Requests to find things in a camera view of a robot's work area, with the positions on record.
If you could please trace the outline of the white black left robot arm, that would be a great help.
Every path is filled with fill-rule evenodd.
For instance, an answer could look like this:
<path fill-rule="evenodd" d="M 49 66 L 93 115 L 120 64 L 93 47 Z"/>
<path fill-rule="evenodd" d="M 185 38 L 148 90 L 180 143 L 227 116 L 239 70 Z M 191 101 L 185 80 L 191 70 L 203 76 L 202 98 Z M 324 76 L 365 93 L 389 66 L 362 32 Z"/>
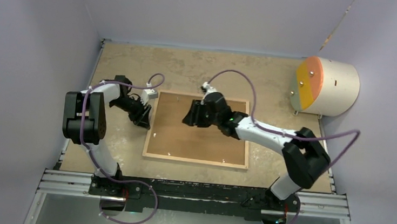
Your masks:
<path fill-rule="evenodd" d="M 110 196 L 122 193 L 124 183 L 119 163 L 110 154 L 104 137 L 107 132 L 106 107 L 118 107 L 128 113 L 130 121 L 149 130 L 150 100 L 158 91 L 147 82 L 141 94 L 132 93 L 133 83 L 125 75 L 102 80 L 84 91 L 65 95 L 62 132 L 64 137 L 80 145 L 95 167 L 93 183 Z"/>

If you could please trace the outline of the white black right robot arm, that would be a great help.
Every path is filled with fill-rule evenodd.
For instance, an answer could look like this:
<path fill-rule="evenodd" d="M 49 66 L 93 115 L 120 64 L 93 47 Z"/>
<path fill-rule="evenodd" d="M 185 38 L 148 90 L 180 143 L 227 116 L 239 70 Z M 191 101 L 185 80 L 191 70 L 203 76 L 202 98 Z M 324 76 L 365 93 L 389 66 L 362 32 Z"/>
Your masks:
<path fill-rule="evenodd" d="M 232 110 L 219 92 L 193 100 L 182 122 L 192 127 L 214 125 L 225 136 L 253 142 L 282 155 L 287 172 L 275 180 L 265 197 L 266 204 L 272 209 L 283 206 L 287 198 L 297 191 L 310 189 L 331 162 L 309 128 L 295 131 L 256 124 L 247 113 Z"/>

